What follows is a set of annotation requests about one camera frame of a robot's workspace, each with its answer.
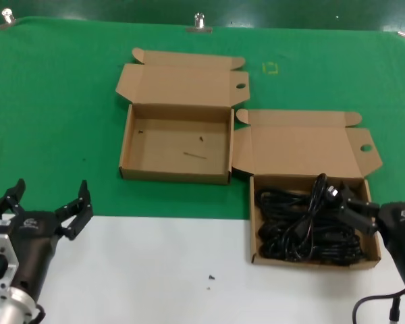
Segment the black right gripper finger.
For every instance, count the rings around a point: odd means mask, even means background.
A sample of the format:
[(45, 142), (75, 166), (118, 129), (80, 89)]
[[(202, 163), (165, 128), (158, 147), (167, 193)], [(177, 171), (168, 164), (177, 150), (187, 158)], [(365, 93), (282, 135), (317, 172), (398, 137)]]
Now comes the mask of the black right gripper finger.
[(344, 182), (340, 186), (340, 194), (340, 208), (343, 210), (351, 210), (363, 216), (377, 216), (380, 210), (378, 204), (356, 197), (350, 187)]
[(362, 215), (346, 205), (340, 207), (339, 220), (368, 236), (373, 236), (378, 231), (378, 226), (371, 217)]

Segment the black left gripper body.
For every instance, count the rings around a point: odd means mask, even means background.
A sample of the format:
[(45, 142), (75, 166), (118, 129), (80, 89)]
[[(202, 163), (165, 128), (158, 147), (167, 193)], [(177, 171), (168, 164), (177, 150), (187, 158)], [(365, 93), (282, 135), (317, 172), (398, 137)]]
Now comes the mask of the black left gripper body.
[(61, 222), (55, 211), (16, 209), (11, 219), (11, 244), (18, 260), (18, 269), (11, 287), (27, 293), (37, 302), (55, 255)]

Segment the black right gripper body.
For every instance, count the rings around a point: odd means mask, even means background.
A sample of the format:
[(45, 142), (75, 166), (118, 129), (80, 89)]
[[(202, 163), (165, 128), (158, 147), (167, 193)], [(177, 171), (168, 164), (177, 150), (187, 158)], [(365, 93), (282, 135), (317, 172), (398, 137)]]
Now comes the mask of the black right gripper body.
[(405, 285), (405, 202), (381, 205), (377, 223), (384, 246)]

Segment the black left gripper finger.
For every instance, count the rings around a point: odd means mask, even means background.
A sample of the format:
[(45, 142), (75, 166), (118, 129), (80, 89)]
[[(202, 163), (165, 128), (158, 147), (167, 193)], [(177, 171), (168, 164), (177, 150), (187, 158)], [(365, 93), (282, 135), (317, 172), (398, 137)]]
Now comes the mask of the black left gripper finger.
[(19, 179), (14, 187), (6, 190), (5, 194), (0, 198), (0, 220), (3, 214), (10, 210), (15, 217), (18, 217), (24, 212), (20, 206), (21, 198), (26, 189), (26, 183), (23, 179)]
[(57, 229), (55, 233), (74, 240), (94, 216), (90, 192), (86, 180), (82, 180), (78, 197), (55, 211)]

